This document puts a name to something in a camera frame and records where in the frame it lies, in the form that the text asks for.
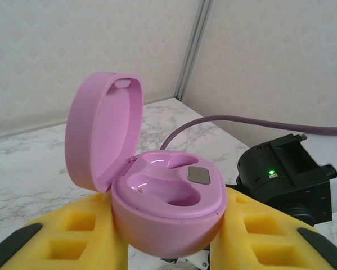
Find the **white device body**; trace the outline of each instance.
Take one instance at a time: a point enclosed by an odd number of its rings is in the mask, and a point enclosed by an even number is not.
[[[337,136],[304,134],[301,145],[319,166],[332,165],[337,171]],[[332,213],[337,212],[337,177],[331,179]]]

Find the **black rubber strip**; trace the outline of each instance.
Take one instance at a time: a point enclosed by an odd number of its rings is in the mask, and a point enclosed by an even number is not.
[[[34,223],[18,229],[0,243],[0,268],[13,257],[43,225]]]
[[[297,231],[321,254],[321,256],[337,270],[337,247],[325,236],[306,228]]]

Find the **case lid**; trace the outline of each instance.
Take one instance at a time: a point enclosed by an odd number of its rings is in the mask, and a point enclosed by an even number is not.
[[[107,192],[136,152],[143,114],[141,80],[130,73],[90,75],[73,99],[65,157],[72,181]]]

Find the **yellow foam holder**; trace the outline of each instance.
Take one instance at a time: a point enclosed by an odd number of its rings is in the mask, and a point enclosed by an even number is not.
[[[300,235],[316,231],[228,188],[228,207],[211,243],[211,270],[330,270],[329,263]]]
[[[118,234],[111,192],[96,193],[27,225],[43,227],[0,270],[125,270],[128,243]]]

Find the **marble surface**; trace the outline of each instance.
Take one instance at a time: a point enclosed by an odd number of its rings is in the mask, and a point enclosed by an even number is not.
[[[200,117],[177,100],[145,105],[137,154],[156,150],[180,125]],[[0,242],[27,221],[90,194],[75,186],[64,160],[65,125],[0,139]],[[211,160],[227,183],[235,183],[237,161],[247,147],[212,123],[192,127],[168,149]],[[337,245],[337,213],[317,228]],[[196,269],[189,262],[169,264],[130,247],[129,269]]]

